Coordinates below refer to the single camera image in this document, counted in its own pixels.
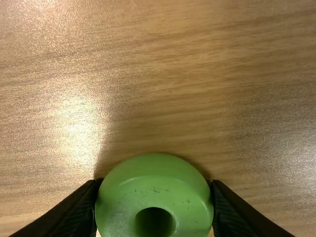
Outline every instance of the green foam piece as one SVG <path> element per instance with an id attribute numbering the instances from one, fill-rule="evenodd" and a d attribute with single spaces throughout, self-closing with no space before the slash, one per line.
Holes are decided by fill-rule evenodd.
<path id="1" fill-rule="evenodd" d="M 207 237 L 213 205 L 207 182 L 192 165 L 150 153 L 106 176 L 95 219 L 102 237 Z"/>

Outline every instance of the green object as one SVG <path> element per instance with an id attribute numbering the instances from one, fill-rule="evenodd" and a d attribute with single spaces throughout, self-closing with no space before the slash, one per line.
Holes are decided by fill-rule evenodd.
<path id="1" fill-rule="evenodd" d="M 95 219 L 102 237 L 207 237 L 213 205 L 207 182 L 193 166 L 150 153 L 106 176 Z"/>

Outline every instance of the wood grain surface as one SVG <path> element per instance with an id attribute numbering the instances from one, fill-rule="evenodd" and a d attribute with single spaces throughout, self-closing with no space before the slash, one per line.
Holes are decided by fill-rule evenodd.
<path id="1" fill-rule="evenodd" d="M 0 236 L 145 152 L 316 231 L 313 0 L 0 0 Z"/>

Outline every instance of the hole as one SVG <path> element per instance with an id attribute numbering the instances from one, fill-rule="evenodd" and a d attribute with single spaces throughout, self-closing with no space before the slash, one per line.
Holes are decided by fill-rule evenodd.
<path id="1" fill-rule="evenodd" d="M 169 237 L 175 224 L 169 212 L 157 207 L 141 210 L 135 218 L 138 237 Z"/>

